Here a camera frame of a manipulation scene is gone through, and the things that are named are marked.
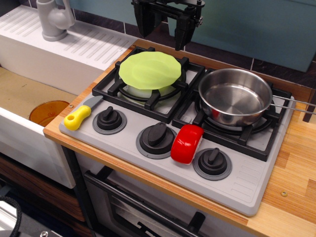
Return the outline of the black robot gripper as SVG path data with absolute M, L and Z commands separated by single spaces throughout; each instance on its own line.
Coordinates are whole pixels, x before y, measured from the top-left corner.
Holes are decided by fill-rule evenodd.
M 166 17 L 176 21 L 175 50 L 191 42 L 195 28 L 202 24 L 203 0 L 133 0 L 134 14 L 142 37 L 150 35 Z

